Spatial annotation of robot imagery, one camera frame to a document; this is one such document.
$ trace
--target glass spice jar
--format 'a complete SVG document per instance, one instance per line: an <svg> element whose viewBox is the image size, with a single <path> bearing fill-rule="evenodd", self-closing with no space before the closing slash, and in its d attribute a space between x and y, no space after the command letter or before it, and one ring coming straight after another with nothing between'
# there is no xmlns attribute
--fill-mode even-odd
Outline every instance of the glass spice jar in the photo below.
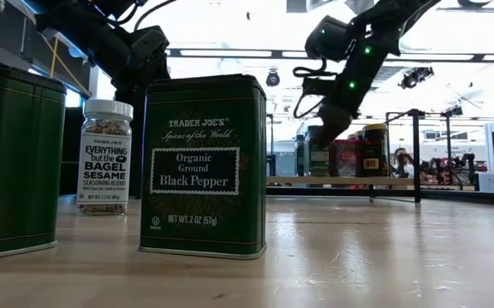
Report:
<svg viewBox="0 0 494 308"><path fill-rule="evenodd" d="M133 106L91 99L85 102L83 115L76 213L124 215L128 204Z"/></svg>

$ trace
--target wooden plank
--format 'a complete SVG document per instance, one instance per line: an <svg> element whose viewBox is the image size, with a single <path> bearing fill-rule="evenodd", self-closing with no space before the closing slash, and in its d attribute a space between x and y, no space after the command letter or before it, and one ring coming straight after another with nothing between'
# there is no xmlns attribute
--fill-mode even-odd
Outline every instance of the wooden plank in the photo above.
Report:
<svg viewBox="0 0 494 308"><path fill-rule="evenodd" d="M337 185L413 185L414 179L392 179L386 177L311 177L311 176L268 176L265 182L290 184L337 184Z"/></svg>

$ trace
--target jar label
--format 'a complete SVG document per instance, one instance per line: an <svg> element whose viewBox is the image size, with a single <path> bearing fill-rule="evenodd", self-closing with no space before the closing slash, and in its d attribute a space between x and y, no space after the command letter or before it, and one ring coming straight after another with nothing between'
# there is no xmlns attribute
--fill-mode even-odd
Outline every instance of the jar label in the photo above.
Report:
<svg viewBox="0 0 494 308"><path fill-rule="evenodd" d="M239 194L239 147L155 148L150 193Z"/></svg>
<svg viewBox="0 0 494 308"><path fill-rule="evenodd" d="M83 133L80 146L77 203L128 202L130 136Z"/></svg>

